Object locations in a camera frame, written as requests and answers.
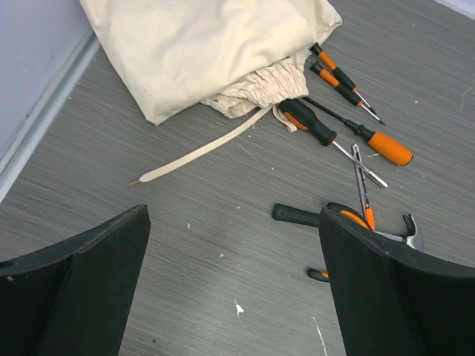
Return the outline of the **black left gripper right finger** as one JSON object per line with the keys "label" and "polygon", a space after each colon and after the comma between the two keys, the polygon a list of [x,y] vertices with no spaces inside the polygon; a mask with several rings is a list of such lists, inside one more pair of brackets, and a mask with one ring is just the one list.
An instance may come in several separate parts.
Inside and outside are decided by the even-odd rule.
{"label": "black left gripper right finger", "polygon": [[319,236],[347,355],[474,354],[474,268],[326,208]]}

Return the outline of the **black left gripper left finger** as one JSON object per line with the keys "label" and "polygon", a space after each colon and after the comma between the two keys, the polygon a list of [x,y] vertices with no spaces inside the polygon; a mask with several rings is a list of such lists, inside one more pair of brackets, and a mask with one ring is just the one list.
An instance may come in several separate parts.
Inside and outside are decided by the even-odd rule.
{"label": "black left gripper left finger", "polygon": [[1,263],[2,355],[118,355],[148,245],[146,205]]}

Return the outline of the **orange black needle nose pliers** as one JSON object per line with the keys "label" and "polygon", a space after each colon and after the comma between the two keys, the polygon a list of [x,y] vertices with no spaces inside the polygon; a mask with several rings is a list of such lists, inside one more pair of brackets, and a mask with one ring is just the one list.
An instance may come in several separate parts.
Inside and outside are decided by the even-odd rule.
{"label": "orange black needle nose pliers", "polygon": [[324,282],[324,283],[328,283],[330,281],[328,273],[326,271],[322,271],[322,270],[318,270],[314,268],[307,269],[307,276],[310,277],[311,279]]}

